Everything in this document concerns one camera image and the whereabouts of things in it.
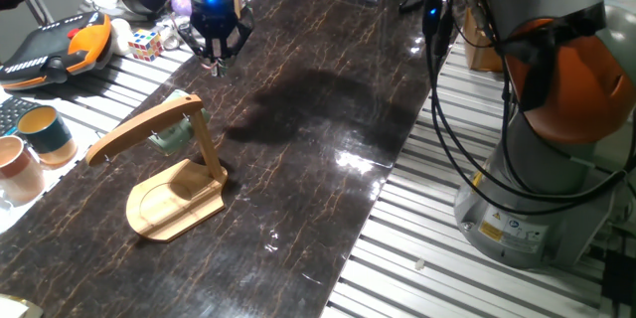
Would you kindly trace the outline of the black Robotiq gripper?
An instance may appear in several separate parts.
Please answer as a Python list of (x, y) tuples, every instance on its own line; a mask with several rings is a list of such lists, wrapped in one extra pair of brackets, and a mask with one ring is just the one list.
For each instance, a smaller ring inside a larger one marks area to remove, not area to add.
[(193, 1), (190, 23), (179, 25), (177, 32), (201, 67), (212, 76), (218, 74), (217, 62), (205, 45), (211, 45), (214, 40), (227, 45), (218, 60), (219, 75), (224, 76), (254, 29), (253, 11), (246, 6), (246, 0)]

